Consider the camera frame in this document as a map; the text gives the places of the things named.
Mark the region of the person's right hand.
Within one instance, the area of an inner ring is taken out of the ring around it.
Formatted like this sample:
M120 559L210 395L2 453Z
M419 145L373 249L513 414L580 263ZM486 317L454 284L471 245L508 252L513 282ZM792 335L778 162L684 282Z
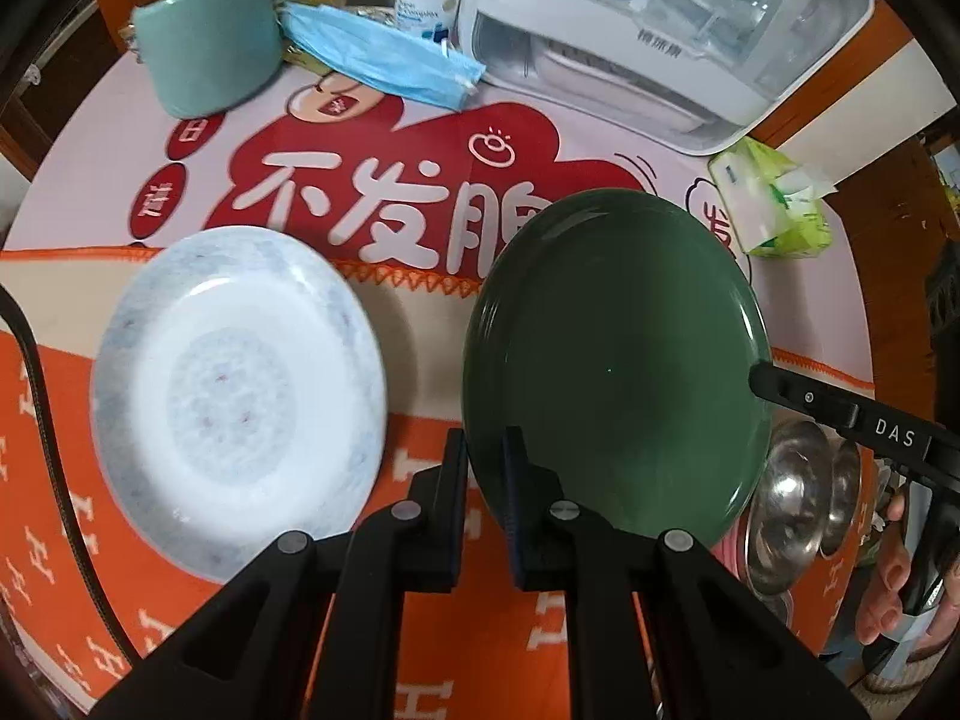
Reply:
M887 507L887 520L877 564L872 571L869 585L857 606L854 618L854 635L857 642L869 645L880 634L893 631L903 616L901 600L898 596L901 587L910 577L911 559L908 554L898 522L905 513L907 488L900 488L890 499ZM958 566L953 566L944 582L944 596L940 600L937 613L929 628L916 642L913 655L916 658L932 655L942 650L953 637L958 624Z

